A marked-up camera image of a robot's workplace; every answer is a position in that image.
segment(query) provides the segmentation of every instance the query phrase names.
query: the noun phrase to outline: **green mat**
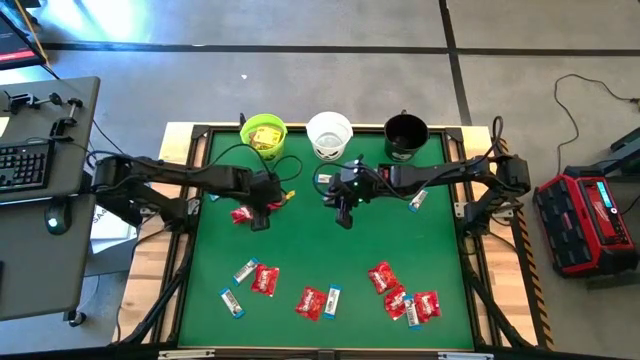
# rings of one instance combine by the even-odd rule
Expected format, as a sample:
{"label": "green mat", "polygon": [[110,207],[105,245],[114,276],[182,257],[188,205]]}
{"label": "green mat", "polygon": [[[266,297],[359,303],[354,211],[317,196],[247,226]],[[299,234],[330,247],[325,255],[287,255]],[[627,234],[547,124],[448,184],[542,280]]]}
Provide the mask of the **green mat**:
{"label": "green mat", "polygon": [[[213,138],[211,159],[240,141],[237,133]],[[375,167],[389,163],[382,135],[356,134],[341,162],[365,155]],[[429,188],[417,214],[407,203],[379,198],[354,209],[354,226],[345,230],[334,221],[335,211],[322,205],[311,185],[320,160],[304,133],[289,133],[285,155],[304,163],[302,174],[283,187],[296,196],[271,215],[271,228],[251,232],[248,224],[233,225],[230,212],[236,201],[204,198],[193,267],[180,331],[180,346],[312,347],[312,348],[420,348],[472,349],[460,260],[447,187]],[[415,165],[443,163],[441,138],[433,135],[413,159]],[[259,169],[248,149],[234,149],[219,162]],[[278,166],[281,178],[296,171],[295,160]],[[251,257],[280,268],[275,296],[250,290],[254,274],[239,287],[232,276]],[[436,290],[442,317],[408,328],[406,317],[391,320],[384,295],[377,295],[367,270],[387,260],[408,292]],[[328,292],[342,286],[336,319],[317,322],[295,312],[307,285]],[[234,319],[218,295],[231,288],[246,314]]]}

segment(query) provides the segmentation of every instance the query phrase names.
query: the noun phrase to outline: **red generator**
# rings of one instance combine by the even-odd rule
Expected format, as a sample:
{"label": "red generator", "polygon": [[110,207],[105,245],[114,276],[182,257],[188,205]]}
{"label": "red generator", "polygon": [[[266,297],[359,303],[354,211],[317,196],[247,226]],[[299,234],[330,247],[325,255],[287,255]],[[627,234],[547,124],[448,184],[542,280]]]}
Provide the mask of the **red generator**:
{"label": "red generator", "polygon": [[563,277],[617,274],[638,254],[602,172],[567,167],[533,194],[555,271]]}

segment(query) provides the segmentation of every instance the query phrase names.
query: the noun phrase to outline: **gray floor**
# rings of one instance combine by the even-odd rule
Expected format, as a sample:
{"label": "gray floor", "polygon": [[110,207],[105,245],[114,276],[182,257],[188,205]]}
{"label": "gray floor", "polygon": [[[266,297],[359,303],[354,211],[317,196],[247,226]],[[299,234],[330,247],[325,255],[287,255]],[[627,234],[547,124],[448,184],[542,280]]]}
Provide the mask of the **gray floor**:
{"label": "gray floor", "polygon": [[[49,0],[34,11],[49,42],[165,44],[445,46],[437,0]],[[460,47],[638,49],[635,0],[449,0]],[[156,156],[168,121],[235,120],[273,112],[306,121],[335,110],[354,122],[382,123],[408,109],[429,124],[460,124],[446,55],[51,52],[62,77],[102,78],[96,120],[132,154]],[[512,152],[529,161],[536,185],[556,171],[555,146],[573,128],[553,101],[556,78],[577,72],[640,96],[638,58],[460,58],[474,125],[505,119]],[[49,79],[39,68],[5,71],[1,83]],[[563,164],[601,159],[609,143],[638,126],[637,108],[598,86],[568,79],[559,96],[581,137]],[[97,148],[108,143],[94,134]],[[588,292],[552,271],[531,209],[526,213],[557,348],[640,358],[640,286]],[[637,218],[638,212],[630,214]],[[105,276],[87,303],[91,322],[70,329],[60,315],[0,324],[0,352],[106,344],[124,276]],[[86,280],[83,298],[93,292]],[[18,336],[24,331],[29,336]]]}

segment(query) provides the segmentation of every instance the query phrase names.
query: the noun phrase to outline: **computer mouse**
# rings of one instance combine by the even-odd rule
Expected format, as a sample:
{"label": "computer mouse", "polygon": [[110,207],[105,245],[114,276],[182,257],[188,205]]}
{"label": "computer mouse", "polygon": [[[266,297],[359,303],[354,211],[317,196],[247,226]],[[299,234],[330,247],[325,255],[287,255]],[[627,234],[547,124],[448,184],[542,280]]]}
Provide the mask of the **computer mouse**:
{"label": "computer mouse", "polygon": [[52,235],[62,235],[71,227],[71,202],[68,197],[52,198],[44,211],[44,223]]}

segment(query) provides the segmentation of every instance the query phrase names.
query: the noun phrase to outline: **black cup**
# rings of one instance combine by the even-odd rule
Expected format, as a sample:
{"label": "black cup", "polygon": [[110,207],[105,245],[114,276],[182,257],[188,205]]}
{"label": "black cup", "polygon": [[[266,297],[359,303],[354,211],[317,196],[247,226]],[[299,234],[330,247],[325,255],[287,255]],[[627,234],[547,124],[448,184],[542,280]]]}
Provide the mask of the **black cup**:
{"label": "black cup", "polygon": [[393,161],[408,161],[429,139],[429,128],[419,117],[402,110],[384,124],[384,152]]}

